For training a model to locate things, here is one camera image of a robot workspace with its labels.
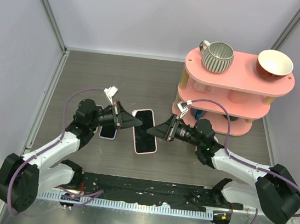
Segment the beige phone case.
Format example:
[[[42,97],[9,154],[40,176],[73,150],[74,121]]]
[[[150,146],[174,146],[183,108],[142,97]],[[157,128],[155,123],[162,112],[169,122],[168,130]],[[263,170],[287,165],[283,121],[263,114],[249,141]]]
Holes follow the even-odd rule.
[[[103,106],[100,105],[96,105],[97,110],[103,110]],[[97,126],[96,129],[94,130],[94,133],[96,133],[98,131],[99,127]]]

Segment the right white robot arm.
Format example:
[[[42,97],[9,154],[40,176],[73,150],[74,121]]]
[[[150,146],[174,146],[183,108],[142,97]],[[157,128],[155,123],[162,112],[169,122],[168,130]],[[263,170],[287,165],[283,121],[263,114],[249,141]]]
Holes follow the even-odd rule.
[[[230,180],[215,189],[211,197],[216,206],[248,205],[260,209],[274,224],[286,224],[300,209],[300,188],[283,165],[258,164],[227,150],[215,140],[209,120],[200,119],[191,127],[174,114],[147,132],[165,141],[178,139],[194,145],[202,164],[225,171],[243,182]]]

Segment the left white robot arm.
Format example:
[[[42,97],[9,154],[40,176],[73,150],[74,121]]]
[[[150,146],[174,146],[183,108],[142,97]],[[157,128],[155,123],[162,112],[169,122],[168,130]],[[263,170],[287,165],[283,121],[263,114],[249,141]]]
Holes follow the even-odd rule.
[[[100,108],[92,99],[82,100],[72,122],[55,140],[22,156],[11,153],[5,158],[0,169],[0,199],[13,210],[23,212],[38,194],[54,187],[78,188],[82,183],[82,168],[63,158],[87,145],[97,127],[109,125],[126,129],[142,122],[119,101]]]

